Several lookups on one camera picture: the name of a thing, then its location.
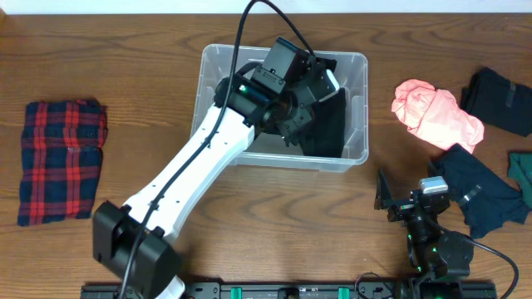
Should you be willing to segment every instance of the wooden table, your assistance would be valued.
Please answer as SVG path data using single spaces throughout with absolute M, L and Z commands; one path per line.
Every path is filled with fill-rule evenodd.
M 359 51 L 369 60 L 370 155 L 345 174 L 228 167 L 200 200 L 176 247 L 185 271 L 236 281 L 354 281 L 413 272 L 406 231 L 373 210 L 377 169 L 396 191 L 416 187 L 441 150 L 406 132 L 390 112 L 394 90 L 409 78 L 460 99 L 481 66 L 532 85 L 532 16 L 386 14 L 292 16 L 316 50 Z M 190 136 L 203 48 L 232 44 L 239 16 L 18 16 L 0 36 L 0 297 L 76 298 L 86 282 L 118 282 L 92 259 L 91 221 L 16 225 L 22 176 L 19 138 L 33 100 L 95 96 L 108 106 L 109 136 L 94 207 L 122 204 L 145 186 Z M 253 15 L 243 45 L 296 41 L 274 15 Z M 487 125 L 475 156 L 506 178 L 508 152 L 531 150 L 522 138 Z M 453 206 L 440 216 L 468 232 Z M 532 297 L 532 221 L 507 223 L 482 239 L 513 258 Z M 475 250 L 471 277 L 492 279 L 499 294 L 510 266 Z

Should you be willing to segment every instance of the folded plaid shirt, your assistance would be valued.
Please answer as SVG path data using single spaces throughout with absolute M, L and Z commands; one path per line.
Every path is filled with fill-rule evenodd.
M 27 105 L 18 225 L 91 216 L 106 135 L 96 100 Z

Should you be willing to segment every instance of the pink cloth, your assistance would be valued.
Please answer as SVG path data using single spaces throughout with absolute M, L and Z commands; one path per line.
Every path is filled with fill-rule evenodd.
M 392 112 L 419 139 L 443 150 L 459 144 L 473 153 L 484 138 L 484 125 L 456 104 L 455 97 L 445 90 L 419 80 L 408 80 L 396 88 Z

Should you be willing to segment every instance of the white robotic arm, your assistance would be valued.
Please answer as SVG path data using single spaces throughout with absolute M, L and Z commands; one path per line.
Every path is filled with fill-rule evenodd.
M 198 149 L 205 137 L 214 127 L 221 109 L 211 106 L 200 128 L 192 136 L 185 147 L 170 163 L 145 186 L 139 193 L 131 196 L 124 205 L 131 207 L 129 215 L 142 222 L 150 202 L 160 192 L 170 177 Z M 244 125 L 244 117 L 228 108 L 217 133 L 192 164 L 177 178 L 159 201 L 159 207 L 151 214 L 146 227 L 164 229 L 164 240 L 174 244 L 179 236 L 183 223 L 192 208 L 218 177 L 220 172 L 238 154 L 245 151 L 254 140 L 254 128 Z M 185 284 L 174 277 L 168 287 L 157 297 L 158 299 L 179 298 L 185 290 Z
M 281 37 L 262 64 L 250 62 L 234 71 L 235 57 L 233 75 L 218 84 L 214 104 L 185 147 L 121 208 L 106 202 L 94 213 L 93 256 L 125 278 L 122 296 L 130 285 L 149 298 L 179 298 L 185 285 L 175 275 L 180 258 L 171 245 L 207 188 L 262 130 L 274 128 L 287 145 L 296 145 L 313 123 L 313 104 L 338 93 L 328 68 L 335 61 L 317 58 Z

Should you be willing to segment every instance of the plastic storage container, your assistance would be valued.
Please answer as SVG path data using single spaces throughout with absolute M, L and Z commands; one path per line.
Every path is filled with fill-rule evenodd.
M 199 128 L 213 104 L 214 90 L 229 75 L 234 46 L 208 45 L 203 50 L 199 71 L 198 93 L 192 134 Z M 238 70 L 250 61 L 264 61 L 269 48 L 240 47 Z M 316 55 L 336 59 L 334 72 L 340 86 L 346 89 L 346 128 L 342 158 L 303 155 L 298 146 L 286 146 L 279 135 L 261 134 L 231 164 L 273 166 L 297 169 L 345 172 L 367 160 L 367 58 L 360 53 L 316 51 Z

